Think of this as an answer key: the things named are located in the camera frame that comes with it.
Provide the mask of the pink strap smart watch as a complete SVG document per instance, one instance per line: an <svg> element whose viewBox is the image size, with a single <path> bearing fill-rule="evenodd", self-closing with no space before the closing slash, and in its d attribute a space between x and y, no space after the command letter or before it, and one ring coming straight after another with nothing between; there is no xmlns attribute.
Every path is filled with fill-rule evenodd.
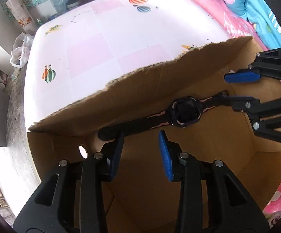
<svg viewBox="0 0 281 233"><path fill-rule="evenodd" d="M97 135L100 140L106 142L114 140L120 135L135 135L168 125L184 128L198 122L206 111L225 105L228 97L228 91L224 90L205 99L197 100L192 96L179 98L174 100L166 110L160 113L103 127L98 131Z"/></svg>

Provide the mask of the pink floral bedsheet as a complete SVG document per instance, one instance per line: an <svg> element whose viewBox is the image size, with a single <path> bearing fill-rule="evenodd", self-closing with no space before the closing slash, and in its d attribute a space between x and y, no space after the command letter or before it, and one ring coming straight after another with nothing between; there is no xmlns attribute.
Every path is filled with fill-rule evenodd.
<svg viewBox="0 0 281 233"><path fill-rule="evenodd" d="M224 0L191 0L220 24L230 38L252 37L261 50L270 50L260 40L251 23L233 13ZM263 213L271 227L281 225L281 182Z"/></svg>

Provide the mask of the brown cardboard box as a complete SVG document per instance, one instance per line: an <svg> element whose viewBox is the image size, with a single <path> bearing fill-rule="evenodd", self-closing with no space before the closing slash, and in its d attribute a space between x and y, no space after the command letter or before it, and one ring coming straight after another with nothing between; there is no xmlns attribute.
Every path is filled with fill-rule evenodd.
<svg viewBox="0 0 281 233"><path fill-rule="evenodd" d="M104 90L66 106L30 128L28 143L41 179L61 159L77 162L83 145L90 153L102 141L97 130L166 108L173 99L203 98L221 90L262 103L281 97L271 78L227 84L223 73L246 67L261 51L252 37L195 48L172 61L152 63L109 83ZM248 116L220 106L186 128L166 127L167 137L197 159L222 160L260 209L281 182L281 143L253 134ZM104 185L110 232L170 232L175 228L180 186L168 182L158 149L158 130L124 140L118 175Z"/></svg>

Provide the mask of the white plastic bag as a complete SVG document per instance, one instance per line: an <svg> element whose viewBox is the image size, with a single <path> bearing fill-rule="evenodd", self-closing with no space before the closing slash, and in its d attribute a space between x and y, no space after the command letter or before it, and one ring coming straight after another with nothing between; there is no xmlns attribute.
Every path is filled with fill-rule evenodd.
<svg viewBox="0 0 281 233"><path fill-rule="evenodd" d="M21 33L16 37L10 59L13 67L21 69L28 63L33 41L34 37L26 33Z"/></svg>

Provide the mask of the black waste bin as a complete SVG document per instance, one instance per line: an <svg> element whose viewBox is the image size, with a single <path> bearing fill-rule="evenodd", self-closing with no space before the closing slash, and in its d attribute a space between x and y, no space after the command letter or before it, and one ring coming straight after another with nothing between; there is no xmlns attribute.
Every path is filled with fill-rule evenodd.
<svg viewBox="0 0 281 233"><path fill-rule="evenodd" d="M87 3L87 0L68 0L66 2L66 8L68 11L71 11L79 6L82 6Z"/></svg>

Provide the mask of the rolled floral paper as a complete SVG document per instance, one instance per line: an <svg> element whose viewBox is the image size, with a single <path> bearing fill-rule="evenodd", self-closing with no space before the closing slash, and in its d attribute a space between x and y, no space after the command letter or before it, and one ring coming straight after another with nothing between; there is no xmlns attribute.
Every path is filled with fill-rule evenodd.
<svg viewBox="0 0 281 233"><path fill-rule="evenodd" d="M33 19L23 0L8 0L6 5L24 32L35 35L38 30L38 24Z"/></svg>

